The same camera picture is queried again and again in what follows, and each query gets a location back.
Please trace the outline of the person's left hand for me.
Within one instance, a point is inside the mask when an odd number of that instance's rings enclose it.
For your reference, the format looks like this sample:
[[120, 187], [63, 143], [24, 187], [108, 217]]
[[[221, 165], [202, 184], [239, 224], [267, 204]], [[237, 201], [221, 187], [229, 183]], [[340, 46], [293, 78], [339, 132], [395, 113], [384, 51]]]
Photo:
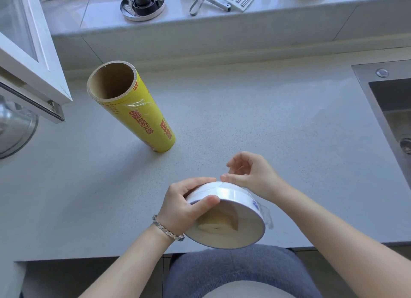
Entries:
[[156, 216], [162, 231], [179, 240], [198, 219], [190, 217], [192, 204], [187, 202], [186, 196], [199, 186], [215, 181], [212, 177], [194, 177], [171, 184]]

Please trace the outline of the person's right hand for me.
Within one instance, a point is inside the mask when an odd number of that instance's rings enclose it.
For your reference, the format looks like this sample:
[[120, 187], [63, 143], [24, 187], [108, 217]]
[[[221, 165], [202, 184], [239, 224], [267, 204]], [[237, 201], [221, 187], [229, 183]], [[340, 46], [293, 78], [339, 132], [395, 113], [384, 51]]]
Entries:
[[245, 188], [272, 203], [276, 203], [292, 189], [262, 155], [241, 151], [234, 155], [226, 166], [229, 172], [225, 174], [246, 176]]

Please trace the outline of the white round bowl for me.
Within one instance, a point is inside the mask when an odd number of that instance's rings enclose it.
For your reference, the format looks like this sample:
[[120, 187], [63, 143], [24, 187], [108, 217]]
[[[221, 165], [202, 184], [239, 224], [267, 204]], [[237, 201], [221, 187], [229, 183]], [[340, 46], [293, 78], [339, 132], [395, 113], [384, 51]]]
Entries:
[[186, 231], [187, 237], [210, 248], [239, 249], [264, 236], [265, 220], [251, 192], [228, 182], [210, 182], [186, 200], [194, 205], [210, 195], [219, 197], [219, 204], [194, 222]]

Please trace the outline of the clear cling film sheet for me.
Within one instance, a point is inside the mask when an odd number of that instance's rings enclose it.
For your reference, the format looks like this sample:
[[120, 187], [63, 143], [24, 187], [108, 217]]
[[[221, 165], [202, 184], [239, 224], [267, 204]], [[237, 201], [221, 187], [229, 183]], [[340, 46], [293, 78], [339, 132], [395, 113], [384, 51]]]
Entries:
[[218, 186], [224, 201], [229, 202], [237, 213], [238, 219], [247, 222], [264, 223], [265, 228], [273, 229], [273, 220], [270, 210], [259, 202], [256, 195], [245, 187], [239, 187], [228, 182], [221, 182]]

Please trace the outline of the person's right forearm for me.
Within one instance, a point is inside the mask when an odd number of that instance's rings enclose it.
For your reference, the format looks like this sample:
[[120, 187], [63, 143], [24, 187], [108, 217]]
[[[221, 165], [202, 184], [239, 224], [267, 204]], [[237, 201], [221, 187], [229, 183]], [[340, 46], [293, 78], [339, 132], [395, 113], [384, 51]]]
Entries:
[[273, 188], [280, 207], [358, 298], [411, 298], [411, 261], [361, 233], [292, 186]]

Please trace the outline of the person's left forearm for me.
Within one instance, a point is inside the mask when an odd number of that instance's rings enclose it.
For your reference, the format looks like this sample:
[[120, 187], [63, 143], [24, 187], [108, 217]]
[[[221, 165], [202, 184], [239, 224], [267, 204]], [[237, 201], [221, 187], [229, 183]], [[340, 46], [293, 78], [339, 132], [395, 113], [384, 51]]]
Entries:
[[175, 241], [151, 224], [78, 298], [139, 298], [160, 257]]

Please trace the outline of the grey trousers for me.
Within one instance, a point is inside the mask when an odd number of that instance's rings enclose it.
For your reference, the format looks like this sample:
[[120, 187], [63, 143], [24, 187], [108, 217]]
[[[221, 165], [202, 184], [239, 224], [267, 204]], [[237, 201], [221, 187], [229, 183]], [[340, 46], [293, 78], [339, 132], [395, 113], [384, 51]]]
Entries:
[[289, 298], [323, 298], [294, 251], [260, 244], [172, 255], [162, 297], [202, 298], [235, 281], [272, 285]]

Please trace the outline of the white shirt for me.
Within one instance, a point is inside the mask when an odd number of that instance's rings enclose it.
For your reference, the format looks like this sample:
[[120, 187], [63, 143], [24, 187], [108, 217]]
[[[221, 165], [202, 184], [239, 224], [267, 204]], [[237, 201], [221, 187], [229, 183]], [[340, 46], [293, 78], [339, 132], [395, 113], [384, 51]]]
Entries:
[[289, 298], [289, 294], [265, 283], [235, 281], [219, 286], [202, 298]]

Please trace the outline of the yellow cling film roll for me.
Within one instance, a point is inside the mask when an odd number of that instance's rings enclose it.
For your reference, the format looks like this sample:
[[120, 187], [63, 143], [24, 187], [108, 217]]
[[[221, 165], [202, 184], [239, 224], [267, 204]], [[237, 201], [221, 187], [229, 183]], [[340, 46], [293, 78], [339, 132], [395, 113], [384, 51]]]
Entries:
[[132, 64], [102, 64], [90, 75], [86, 88], [95, 102], [153, 151], [164, 153], [173, 147], [176, 137]]

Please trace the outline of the stainless steel sink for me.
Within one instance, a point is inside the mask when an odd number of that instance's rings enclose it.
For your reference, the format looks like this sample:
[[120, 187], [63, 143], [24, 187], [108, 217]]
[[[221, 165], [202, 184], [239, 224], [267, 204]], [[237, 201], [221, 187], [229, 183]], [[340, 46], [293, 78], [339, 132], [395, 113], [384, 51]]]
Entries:
[[[411, 59], [351, 68], [411, 189], [411, 155], [403, 153], [398, 143], [401, 138], [411, 138]], [[389, 77], [378, 77], [379, 68], [388, 70]]]

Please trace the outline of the metal loop peeler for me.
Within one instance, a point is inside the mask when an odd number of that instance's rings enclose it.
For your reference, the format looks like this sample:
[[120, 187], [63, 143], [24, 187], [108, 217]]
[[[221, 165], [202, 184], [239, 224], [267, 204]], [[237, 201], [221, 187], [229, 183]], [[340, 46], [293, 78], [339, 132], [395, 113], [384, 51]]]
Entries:
[[198, 15], [203, 3], [205, 0], [195, 0], [192, 6], [190, 7], [189, 14], [190, 16]]

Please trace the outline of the round metal tin lid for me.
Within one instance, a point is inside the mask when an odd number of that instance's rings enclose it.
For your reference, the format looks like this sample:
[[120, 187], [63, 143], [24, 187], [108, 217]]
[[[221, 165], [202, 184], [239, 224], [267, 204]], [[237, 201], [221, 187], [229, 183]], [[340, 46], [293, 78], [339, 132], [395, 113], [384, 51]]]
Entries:
[[143, 10], [135, 10], [133, 8], [134, 0], [122, 0], [120, 10], [123, 16], [130, 21], [144, 22], [149, 21], [159, 16], [165, 9], [165, 0], [153, 0], [152, 6]]

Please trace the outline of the stainless steel pot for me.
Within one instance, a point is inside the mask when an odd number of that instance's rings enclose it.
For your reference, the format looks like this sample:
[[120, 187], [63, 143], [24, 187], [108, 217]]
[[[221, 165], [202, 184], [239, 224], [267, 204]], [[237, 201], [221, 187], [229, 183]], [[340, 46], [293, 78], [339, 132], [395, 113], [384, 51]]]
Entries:
[[39, 117], [0, 95], [0, 159], [21, 150], [33, 137]]

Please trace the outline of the white window frame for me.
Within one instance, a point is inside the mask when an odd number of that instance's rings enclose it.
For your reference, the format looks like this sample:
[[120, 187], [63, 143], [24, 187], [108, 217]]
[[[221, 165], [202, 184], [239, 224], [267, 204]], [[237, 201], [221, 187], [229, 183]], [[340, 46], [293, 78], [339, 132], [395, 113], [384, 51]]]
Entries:
[[0, 0], [0, 95], [65, 121], [72, 97], [40, 0]]

